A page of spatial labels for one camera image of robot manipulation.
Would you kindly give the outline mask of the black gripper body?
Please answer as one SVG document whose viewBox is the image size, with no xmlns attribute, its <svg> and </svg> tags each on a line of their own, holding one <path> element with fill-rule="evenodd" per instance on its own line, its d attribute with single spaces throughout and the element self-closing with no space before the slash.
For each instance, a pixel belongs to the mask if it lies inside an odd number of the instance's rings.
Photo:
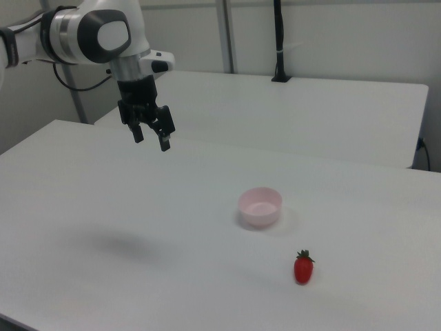
<svg viewBox="0 0 441 331">
<path fill-rule="evenodd" d="M 155 129 L 162 129 L 158 119 L 159 106 L 156 103 L 157 90 L 152 75 L 136 81 L 117 81 L 121 99 L 118 107 L 123 124 L 130 128 L 146 123 Z"/>
</svg>

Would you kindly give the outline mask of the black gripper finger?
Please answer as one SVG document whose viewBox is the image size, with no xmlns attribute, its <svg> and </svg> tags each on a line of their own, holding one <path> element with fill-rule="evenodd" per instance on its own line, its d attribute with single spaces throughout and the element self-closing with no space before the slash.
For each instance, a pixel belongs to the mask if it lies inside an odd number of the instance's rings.
<svg viewBox="0 0 441 331">
<path fill-rule="evenodd" d="M 128 126 L 133 134 L 135 143 L 140 143 L 144 140 L 140 121 L 135 117 L 129 120 Z"/>
<path fill-rule="evenodd" d="M 158 136 L 162 151 L 170 149 L 170 137 L 176 128 L 168 106 L 156 108 L 154 111 L 154 120 L 150 124 L 151 129 Z"/>
</svg>

